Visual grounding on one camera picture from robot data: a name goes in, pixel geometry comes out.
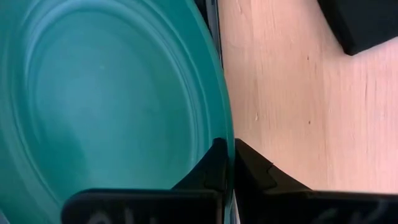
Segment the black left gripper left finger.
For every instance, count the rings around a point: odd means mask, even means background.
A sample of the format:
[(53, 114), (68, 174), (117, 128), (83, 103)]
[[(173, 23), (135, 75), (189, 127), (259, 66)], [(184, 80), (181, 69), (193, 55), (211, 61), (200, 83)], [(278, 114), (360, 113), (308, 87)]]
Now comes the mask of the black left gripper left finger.
[(61, 222), (223, 223), (228, 147), (216, 138), (198, 164), (169, 190), (88, 189), (64, 204)]

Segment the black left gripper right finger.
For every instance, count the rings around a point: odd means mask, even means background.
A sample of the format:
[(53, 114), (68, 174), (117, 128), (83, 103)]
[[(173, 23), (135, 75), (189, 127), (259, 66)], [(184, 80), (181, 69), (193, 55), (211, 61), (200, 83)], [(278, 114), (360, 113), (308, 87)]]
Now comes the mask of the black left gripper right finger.
[(235, 140), (241, 223), (397, 223), (397, 196), (312, 190)]

